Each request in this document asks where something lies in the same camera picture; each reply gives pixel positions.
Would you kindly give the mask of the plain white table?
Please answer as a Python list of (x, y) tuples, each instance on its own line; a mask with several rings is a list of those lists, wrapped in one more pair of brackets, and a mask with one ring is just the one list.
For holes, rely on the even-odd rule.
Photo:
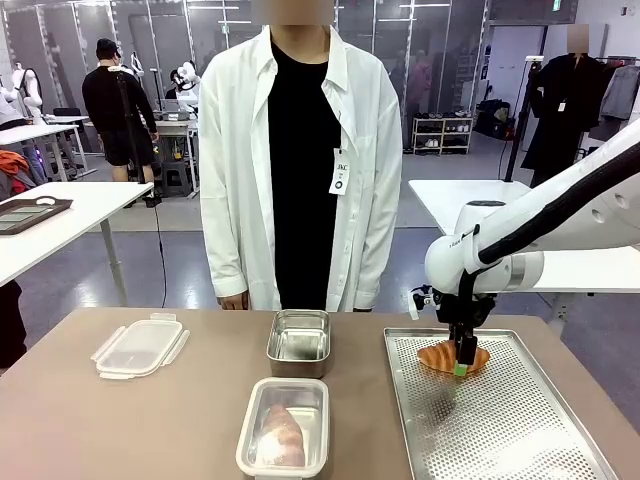
[[(451, 235), (459, 212), (473, 200), (509, 203), (529, 191), (502, 180), (411, 180), (409, 187), (444, 235)], [(528, 291), (551, 294), (640, 294), (640, 249), (545, 252), (543, 273)]]

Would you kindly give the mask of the black step stool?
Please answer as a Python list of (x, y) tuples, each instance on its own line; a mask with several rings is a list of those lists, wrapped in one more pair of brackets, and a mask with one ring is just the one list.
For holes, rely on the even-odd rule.
[(164, 197), (189, 197), (194, 193), (191, 176), (185, 161), (164, 161), (161, 165)]

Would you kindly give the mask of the white table with brown tray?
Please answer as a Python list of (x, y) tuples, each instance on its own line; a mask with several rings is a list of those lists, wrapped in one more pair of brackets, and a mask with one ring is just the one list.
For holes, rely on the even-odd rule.
[(71, 205), (25, 232), (0, 238), (0, 286), (98, 226), (105, 242), (118, 304), (126, 306), (127, 294), (109, 219), (125, 205), (150, 192), (152, 187), (151, 183), (132, 182), (51, 182), (16, 195), (16, 200), (68, 199)]

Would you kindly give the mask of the white shoe rack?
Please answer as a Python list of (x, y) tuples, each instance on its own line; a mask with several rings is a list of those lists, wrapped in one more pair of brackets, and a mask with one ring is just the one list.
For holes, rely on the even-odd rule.
[(418, 114), (412, 123), (411, 152), (416, 155), (467, 154), (473, 118)]

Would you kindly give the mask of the person's right hand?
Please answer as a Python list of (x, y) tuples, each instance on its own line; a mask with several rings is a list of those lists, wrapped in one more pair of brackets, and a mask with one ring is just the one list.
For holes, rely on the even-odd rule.
[(236, 295), (218, 297), (217, 300), (223, 310), (249, 310), (251, 308), (248, 291)]

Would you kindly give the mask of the man in black clothes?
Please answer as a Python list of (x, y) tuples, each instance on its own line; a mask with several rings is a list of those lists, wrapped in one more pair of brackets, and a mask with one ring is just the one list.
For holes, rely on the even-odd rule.
[[(116, 75), (110, 70), (120, 64), (117, 44), (108, 38), (98, 39), (96, 57), (98, 66), (83, 80), (83, 100), (90, 121), (101, 139), (105, 159), (112, 167), (113, 180), (126, 182), (128, 166), (133, 160)], [(134, 75), (124, 73), (137, 152), (143, 165), (145, 180), (150, 183), (154, 180), (151, 163), (154, 157), (153, 142), (158, 139), (156, 122), (139, 82)]]

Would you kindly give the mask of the white background desk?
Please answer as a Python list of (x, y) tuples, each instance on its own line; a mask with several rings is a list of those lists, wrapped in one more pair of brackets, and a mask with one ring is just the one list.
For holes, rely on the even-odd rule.
[[(63, 157), (61, 141), (67, 135), (76, 149)], [(0, 148), (15, 148), (24, 155), (28, 174), (36, 186), (51, 182), (80, 179), (93, 173), (87, 163), (77, 123), (40, 123), (16, 126), (0, 131)]]

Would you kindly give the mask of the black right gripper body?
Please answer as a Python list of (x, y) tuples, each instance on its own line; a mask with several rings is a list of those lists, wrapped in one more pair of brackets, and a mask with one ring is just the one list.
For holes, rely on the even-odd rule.
[(484, 324), (496, 306), (495, 294), (472, 294), (460, 298), (434, 291), (434, 307), (439, 323), (461, 325), (469, 330)]

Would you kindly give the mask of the grey garments on rack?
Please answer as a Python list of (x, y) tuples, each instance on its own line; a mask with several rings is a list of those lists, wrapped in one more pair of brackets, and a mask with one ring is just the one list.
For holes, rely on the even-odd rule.
[(609, 57), (604, 69), (607, 82), (598, 111), (597, 125), (589, 138), (605, 142), (615, 136), (630, 121), (636, 97), (640, 91), (640, 59)]

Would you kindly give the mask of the white paper garment tag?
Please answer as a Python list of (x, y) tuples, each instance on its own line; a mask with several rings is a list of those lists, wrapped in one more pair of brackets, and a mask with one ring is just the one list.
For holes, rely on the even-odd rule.
[(346, 193), (350, 176), (350, 161), (341, 148), (334, 150), (334, 168), (329, 193), (342, 196)]

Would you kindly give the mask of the black bag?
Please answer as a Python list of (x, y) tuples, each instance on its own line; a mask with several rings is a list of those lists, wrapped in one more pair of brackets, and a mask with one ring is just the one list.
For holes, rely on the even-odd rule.
[(510, 125), (511, 105), (502, 99), (481, 101), (476, 107), (474, 131), (482, 135), (504, 139)]

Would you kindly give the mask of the perforated metal baking tray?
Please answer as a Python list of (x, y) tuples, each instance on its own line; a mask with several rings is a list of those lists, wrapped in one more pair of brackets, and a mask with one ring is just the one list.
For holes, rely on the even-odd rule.
[(477, 335), (490, 361), (456, 377), (418, 359), (447, 330), (384, 331), (413, 480), (618, 480), (520, 337)]

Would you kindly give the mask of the croissant bread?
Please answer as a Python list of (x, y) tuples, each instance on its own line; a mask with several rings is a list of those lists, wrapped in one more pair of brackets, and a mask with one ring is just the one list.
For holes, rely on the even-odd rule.
[(485, 349), (477, 348), (473, 363), (462, 365), (456, 360), (454, 341), (446, 340), (419, 349), (417, 357), (424, 366), (432, 370), (463, 377), (468, 373), (481, 370), (489, 362), (490, 353)]
[(256, 443), (256, 466), (302, 468), (306, 465), (302, 430), (282, 405), (269, 408)]

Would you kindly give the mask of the person in black coat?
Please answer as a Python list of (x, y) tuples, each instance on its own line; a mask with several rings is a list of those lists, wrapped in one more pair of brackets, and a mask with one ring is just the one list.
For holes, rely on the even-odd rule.
[(574, 164), (582, 135), (596, 126), (604, 65), (589, 55), (586, 24), (567, 27), (567, 53), (554, 57), (533, 82), (531, 107), (538, 124), (522, 163), (532, 188)]

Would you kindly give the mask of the person in white coat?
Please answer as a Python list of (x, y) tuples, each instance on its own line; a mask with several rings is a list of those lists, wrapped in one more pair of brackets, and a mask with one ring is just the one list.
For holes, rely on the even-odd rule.
[[(402, 170), (399, 100), (383, 63), (343, 41), (332, 27), (320, 96), (340, 128), (321, 192), (337, 202), (328, 311), (375, 306), (396, 224)], [(275, 204), (268, 98), (279, 73), (272, 32), (216, 55), (199, 100), (202, 228), (217, 297), (248, 291), (257, 310), (282, 308), (276, 279)], [(334, 150), (350, 161), (346, 193), (329, 193)]]

